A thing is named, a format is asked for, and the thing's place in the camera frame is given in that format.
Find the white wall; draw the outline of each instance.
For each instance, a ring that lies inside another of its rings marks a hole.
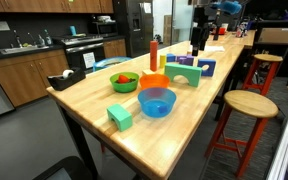
[[[164,15],[172,14],[172,0],[153,0],[153,36],[159,34],[163,41]]]

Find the orange cylinder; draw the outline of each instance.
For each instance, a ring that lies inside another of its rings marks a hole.
[[[151,41],[150,43],[150,69],[152,71],[157,70],[157,41]]]

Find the oven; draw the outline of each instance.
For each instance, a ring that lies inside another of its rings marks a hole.
[[[70,68],[79,67],[92,72],[95,62],[105,59],[103,37],[60,37],[54,38],[55,42],[64,44],[67,62]]]

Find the orange bowl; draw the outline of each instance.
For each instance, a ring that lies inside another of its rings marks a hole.
[[[163,74],[148,74],[140,78],[142,90],[152,87],[167,88],[170,83],[170,78]]]

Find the cabinet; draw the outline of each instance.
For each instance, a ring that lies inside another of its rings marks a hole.
[[[89,13],[113,13],[112,0],[85,0]]]
[[[0,0],[0,12],[42,12],[36,0]]]
[[[15,107],[47,95],[49,75],[68,69],[63,50],[0,60],[0,85]]]
[[[43,12],[86,13],[84,0],[39,0]]]
[[[105,58],[126,56],[125,40],[113,40],[104,42]]]

